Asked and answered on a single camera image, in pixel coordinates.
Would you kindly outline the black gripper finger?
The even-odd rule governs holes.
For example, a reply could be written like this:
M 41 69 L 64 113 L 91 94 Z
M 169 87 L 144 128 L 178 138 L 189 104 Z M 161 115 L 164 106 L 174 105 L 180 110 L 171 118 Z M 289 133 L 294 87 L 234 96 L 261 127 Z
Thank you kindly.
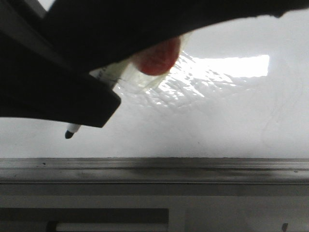
M 16 10 L 0 3 L 0 115 L 103 127 L 121 103 L 106 84 L 75 73 Z
M 306 0 L 56 0 L 42 33 L 85 73 L 195 29 L 308 6 Z

